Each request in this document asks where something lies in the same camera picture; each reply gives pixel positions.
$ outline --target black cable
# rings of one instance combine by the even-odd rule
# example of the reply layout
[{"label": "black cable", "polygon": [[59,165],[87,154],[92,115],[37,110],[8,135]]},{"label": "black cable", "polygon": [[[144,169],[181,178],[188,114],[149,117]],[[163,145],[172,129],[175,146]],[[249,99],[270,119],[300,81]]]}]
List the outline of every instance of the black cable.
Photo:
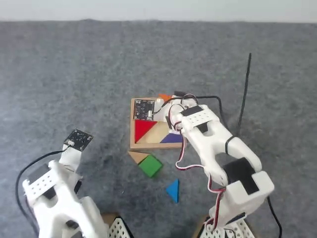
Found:
[{"label": "black cable", "polygon": [[28,198],[27,198],[26,196],[24,197],[24,201],[25,201],[25,206],[28,208],[29,213],[32,215],[33,223],[34,223],[34,224],[37,224],[36,217],[35,217],[35,215],[34,215],[32,209],[31,209],[31,207],[30,207],[30,204],[29,204],[29,202],[28,202]]},{"label": "black cable", "polygon": [[249,74],[250,74],[250,67],[251,67],[251,58],[252,58],[252,55],[251,55],[251,53],[249,53],[246,80],[244,83],[244,93],[243,93],[243,99],[242,99],[242,105],[241,105],[241,110],[240,110],[240,116],[239,116],[236,136],[240,135],[242,116],[243,116],[243,112],[244,112],[244,106],[246,104],[246,98],[247,98],[247,93],[248,93],[248,84],[249,84]]},{"label": "black cable", "polygon": [[55,155],[55,154],[59,154],[59,153],[63,153],[65,150],[67,150],[68,147],[64,150],[58,150],[58,151],[53,151],[53,152],[50,152],[48,154],[45,154],[37,159],[35,159],[34,161],[32,161],[31,163],[29,163],[26,167],[24,167],[18,174],[17,178],[16,178],[16,182],[15,182],[15,200],[16,200],[16,203],[20,209],[20,211],[22,212],[23,216],[26,218],[26,220],[29,222],[29,224],[31,225],[36,237],[39,236],[39,231],[38,231],[38,228],[37,228],[37,225],[35,224],[35,222],[32,220],[32,217],[25,211],[25,209],[23,208],[22,204],[21,204],[21,201],[20,201],[20,198],[19,198],[19,183],[20,183],[20,179],[21,179],[21,176],[23,175],[23,173],[29,168],[31,167],[33,164],[35,164],[36,162],[39,162],[40,160],[48,157],[48,156],[51,156],[51,155]]},{"label": "black cable", "polygon": [[275,219],[275,221],[276,221],[276,223],[278,225],[278,229],[279,229],[278,238],[282,238],[283,228],[282,228],[282,225],[279,222],[279,220],[278,220],[278,218],[277,218],[277,216],[276,216],[276,214],[274,212],[274,209],[273,209],[273,206],[272,206],[272,203],[271,203],[271,199],[270,199],[269,196],[267,197],[267,203],[268,203],[269,209],[271,210],[271,213],[272,213],[272,215],[273,215],[273,217],[274,217],[274,219]]},{"label": "black cable", "polygon": [[221,103],[221,99],[220,97],[218,96],[198,96],[196,97],[197,99],[201,99],[201,98],[216,98],[218,100],[218,104],[219,104],[219,113],[220,113],[220,117],[221,117],[221,120],[222,120],[222,123],[224,125],[224,127],[228,129],[228,124],[227,124],[227,121],[225,120],[224,118],[224,114],[223,114],[223,110],[222,110],[222,103]]},{"label": "black cable", "polygon": [[236,236],[236,232],[235,232],[234,230],[229,229],[229,228],[224,228],[224,230],[231,231],[231,232],[233,233],[233,235],[234,235],[234,238],[236,238],[236,237],[237,237],[237,236]]},{"label": "black cable", "polygon": [[[247,66],[247,73],[246,73],[246,80],[245,80],[245,83],[244,83],[244,93],[243,93],[243,99],[242,99],[242,105],[241,105],[241,111],[240,111],[240,116],[239,116],[239,121],[238,121],[238,126],[237,126],[237,132],[236,132],[236,136],[239,136],[240,135],[240,129],[241,129],[241,123],[242,123],[242,116],[243,116],[243,112],[244,112],[244,106],[245,106],[245,103],[246,103],[246,98],[247,98],[247,93],[248,93],[248,84],[249,84],[249,74],[250,74],[250,67],[251,67],[251,53],[249,53],[249,59],[248,59],[248,66]],[[267,197],[267,203],[268,203],[268,206],[269,206],[269,209],[278,225],[278,228],[279,228],[279,235],[278,235],[278,238],[281,238],[282,237],[282,233],[283,233],[283,229],[282,229],[282,226],[281,226],[281,223],[279,222],[275,212],[274,212],[274,209],[273,209],[273,206],[272,206],[272,203],[271,203],[271,199],[270,197],[268,196]]]}]

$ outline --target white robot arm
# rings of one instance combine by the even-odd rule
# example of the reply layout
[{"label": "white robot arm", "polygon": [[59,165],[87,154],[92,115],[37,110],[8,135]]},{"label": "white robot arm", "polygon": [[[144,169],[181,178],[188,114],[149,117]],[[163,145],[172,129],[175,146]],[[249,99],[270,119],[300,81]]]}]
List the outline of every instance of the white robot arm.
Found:
[{"label": "white robot arm", "polygon": [[[156,104],[160,108],[162,100],[158,99]],[[206,105],[198,105],[192,98],[175,99],[155,114],[154,119],[170,120],[171,132],[180,131],[198,153],[210,183],[212,179],[224,187],[218,190],[216,205],[209,211],[211,221],[217,218],[213,228],[207,227],[209,230],[244,219],[273,192],[274,184],[262,171],[258,156],[240,138],[234,137]],[[221,167],[215,160],[220,153],[237,160]]]},{"label": "white robot arm", "polygon": [[76,195],[76,174],[92,136],[79,130],[65,141],[59,162],[52,160],[28,176],[23,188],[39,226],[40,238],[107,238],[109,227],[90,197]]}]

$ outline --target gray carpet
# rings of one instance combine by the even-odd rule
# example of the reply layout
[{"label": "gray carpet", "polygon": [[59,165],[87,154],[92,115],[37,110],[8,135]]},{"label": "gray carpet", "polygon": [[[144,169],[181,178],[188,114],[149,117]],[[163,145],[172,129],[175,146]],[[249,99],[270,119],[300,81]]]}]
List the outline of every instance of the gray carpet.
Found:
[{"label": "gray carpet", "polygon": [[[275,184],[284,237],[317,237],[316,25],[91,20],[0,23],[0,237],[32,236],[14,202],[15,178],[75,127],[95,136],[79,168],[80,196],[119,212],[136,238],[191,237],[215,201],[207,178],[177,171],[178,150],[153,151],[164,167],[153,179],[143,174],[127,154],[130,99],[219,95],[234,129],[249,52],[241,137]],[[218,114],[216,102],[202,103]],[[189,147],[184,162],[197,161]],[[165,192],[176,178],[178,204]],[[261,237],[277,237],[266,203],[248,220]]]}]

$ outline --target green block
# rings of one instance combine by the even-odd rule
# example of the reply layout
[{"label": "green block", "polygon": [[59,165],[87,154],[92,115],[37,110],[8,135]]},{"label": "green block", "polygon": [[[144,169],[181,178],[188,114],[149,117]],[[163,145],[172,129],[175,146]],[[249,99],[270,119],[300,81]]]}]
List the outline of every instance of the green block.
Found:
[{"label": "green block", "polygon": [[148,155],[140,164],[139,167],[145,172],[150,178],[156,174],[157,171],[162,167],[162,163],[155,158],[153,155]]}]

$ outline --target wire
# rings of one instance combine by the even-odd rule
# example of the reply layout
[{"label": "wire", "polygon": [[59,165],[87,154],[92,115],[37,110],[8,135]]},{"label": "wire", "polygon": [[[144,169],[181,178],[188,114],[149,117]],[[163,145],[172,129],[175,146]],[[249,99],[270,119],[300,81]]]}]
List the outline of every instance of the wire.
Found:
[{"label": "wire", "polygon": [[243,99],[242,99],[242,105],[241,105],[241,110],[240,110],[240,116],[239,116],[236,136],[240,135],[242,116],[243,116],[243,112],[244,112],[244,106],[246,104],[246,98],[247,98],[247,93],[248,93],[248,84],[249,84],[249,74],[250,74],[250,67],[251,67],[251,58],[252,58],[252,54],[249,53],[246,80],[244,83],[244,93],[243,93]]},{"label": "wire", "polygon": [[180,100],[180,104],[183,104],[183,100],[184,100],[185,98],[193,98],[193,99],[196,101],[197,105],[198,105],[198,100],[197,100],[196,96],[195,96],[194,94],[191,94],[191,93],[185,94],[185,95],[182,97],[182,99]]},{"label": "wire", "polygon": [[222,123],[223,123],[224,127],[225,127],[227,130],[229,130],[229,129],[228,129],[227,121],[226,121],[226,119],[225,119],[225,117],[224,117],[224,114],[223,114],[222,103],[221,103],[220,97],[215,96],[215,95],[210,95],[210,96],[197,96],[196,98],[197,98],[197,99],[202,99],[202,98],[215,98],[215,99],[217,99],[217,100],[218,100],[218,104],[219,104],[219,113],[220,113],[220,117],[221,117]]},{"label": "wire", "polygon": [[233,229],[229,229],[229,228],[223,228],[224,230],[228,230],[228,231],[231,231],[234,235],[234,238],[236,238],[236,232],[233,230]]},{"label": "wire", "polygon": [[33,222],[36,224],[36,223],[37,223],[37,222],[36,222],[36,217],[35,217],[35,215],[34,215],[32,209],[31,209],[31,207],[30,207],[30,204],[29,204],[29,202],[28,202],[28,198],[27,198],[26,196],[24,197],[24,201],[25,201],[26,207],[28,208],[29,213],[32,215]]},{"label": "wire", "polygon": [[175,124],[176,124],[176,123],[179,124],[179,121],[176,122],[175,124],[173,124],[173,123],[172,123],[172,120],[171,120],[171,118],[170,118],[170,114],[171,114],[172,108],[173,108],[174,106],[180,106],[183,110],[185,110],[185,108],[184,108],[184,106],[181,105],[181,104],[173,104],[172,106],[170,106],[170,108],[169,108],[169,110],[168,110],[168,119],[169,119],[170,123],[173,125],[173,127],[174,127],[174,129],[175,129]]},{"label": "wire", "polygon": [[178,160],[175,163],[176,168],[178,170],[181,170],[181,171],[189,170],[189,169],[192,169],[192,168],[204,168],[204,166],[202,166],[202,165],[189,165],[189,166],[186,166],[186,167],[178,166],[178,163],[180,163],[183,160],[184,153],[185,153],[185,147],[186,147],[186,140],[185,140],[182,132],[180,132],[180,134],[182,136],[182,148],[180,150],[179,158],[178,158]]},{"label": "wire", "polygon": [[166,104],[168,104],[169,102],[171,102],[175,99],[182,99],[182,97],[174,97],[174,98],[170,98],[170,99],[166,100],[156,112],[153,112],[153,115],[158,113]]},{"label": "wire", "polygon": [[279,229],[278,238],[282,238],[283,228],[282,228],[282,225],[279,222],[279,220],[278,220],[278,218],[277,218],[277,216],[276,216],[276,214],[274,212],[274,209],[273,209],[273,206],[272,206],[272,203],[271,203],[271,199],[270,199],[269,196],[267,197],[267,203],[268,203],[269,209],[271,210],[271,213],[272,213],[272,215],[273,215],[273,217],[274,217],[274,219],[275,219],[275,221],[276,221],[276,223],[278,225],[278,229]]},{"label": "wire", "polygon": [[215,208],[215,217],[214,218],[209,218],[206,222],[205,222],[205,229],[207,230],[207,225],[211,222],[214,223],[214,226],[212,228],[212,231],[214,231],[217,228],[218,225],[218,217],[219,217],[219,206],[220,206],[220,200],[221,200],[221,196],[222,194],[226,191],[226,188],[220,188],[220,189],[212,189],[212,178],[211,175],[208,176],[208,190],[212,193],[216,193],[217,194],[217,198],[216,198],[216,208]]},{"label": "wire", "polygon": [[[242,105],[241,105],[241,111],[240,111],[240,116],[239,116],[239,121],[238,121],[238,125],[237,125],[237,131],[236,131],[236,136],[239,136],[240,135],[240,129],[241,129],[241,123],[242,123],[242,116],[243,116],[243,112],[244,112],[244,106],[245,106],[245,103],[246,103],[246,98],[247,98],[247,93],[248,93],[248,84],[249,84],[249,74],[250,74],[250,67],[251,67],[251,58],[252,58],[252,54],[249,53],[249,58],[248,58],[248,66],[247,66],[247,73],[246,73],[246,80],[245,80],[245,83],[244,83],[244,93],[243,93],[243,99],[242,99]],[[283,228],[282,228],[282,225],[281,223],[279,222],[276,214],[275,214],[275,211],[273,209],[273,206],[272,206],[272,203],[271,203],[271,199],[270,197],[268,196],[267,197],[267,203],[268,203],[268,206],[269,206],[269,209],[278,225],[278,228],[279,228],[279,235],[278,237],[281,238],[282,237],[282,234],[283,234]]]},{"label": "wire", "polygon": [[[170,99],[166,100],[166,101],[162,104],[162,106],[160,107],[159,110],[157,110],[156,112],[153,112],[153,115],[156,114],[156,113],[158,113],[159,111],[161,111],[161,109],[162,109],[167,103],[171,102],[172,100],[181,99],[181,102],[182,102],[182,99],[184,99],[185,96],[186,96],[186,95],[184,95],[183,97],[174,97],[174,98],[170,98]],[[229,129],[228,129],[227,122],[226,122],[226,119],[225,119],[225,117],[224,117],[223,110],[222,110],[222,103],[221,103],[220,97],[218,97],[218,96],[216,96],[216,95],[207,95],[207,96],[197,96],[197,97],[195,97],[195,98],[196,98],[197,104],[198,104],[198,99],[208,99],[208,98],[215,98],[215,99],[217,99],[217,100],[218,100],[218,104],[219,104],[219,113],[220,113],[220,117],[221,117],[222,123],[223,123],[224,127],[225,127],[227,130],[229,130]]]},{"label": "wire", "polygon": [[16,178],[16,182],[15,182],[15,200],[16,200],[16,203],[20,209],[20,211],[22,212],[23,216],[26,218],[26,220],[29,222],[29,224],[31,225],[36,237],[39,236],[39,231],[38,231],[38,228],[37,228],[37,225],[35,224],[35,222],[32,220],[32,217],[25,211],[25,209],[23,208],[22,204],[21,204],[21,201],[20,201],[20,198],[19,198],[19,183],[20,183],[20,179],[21,179],[21,176],[23,175],[23,173],[29,168],[31,167],[33,164],[35,164],[36,162],[39,162],[40,160],[48,157],[48,156],[51,156],[51,155],[55,155],[55,154],[59,154],[59,153],[63,153],[64,151],[66,151],[67,149],[69,148],[69,146],[64,149],[64,150],[58,150],[58,151],[53,151],[53,152],[50,152],[48,154],[45,154],[37,159],[35,159],[34,161],[32,161],[31,163],[29,163],[26,167],[24,167],[18,174],[17,178]]}]

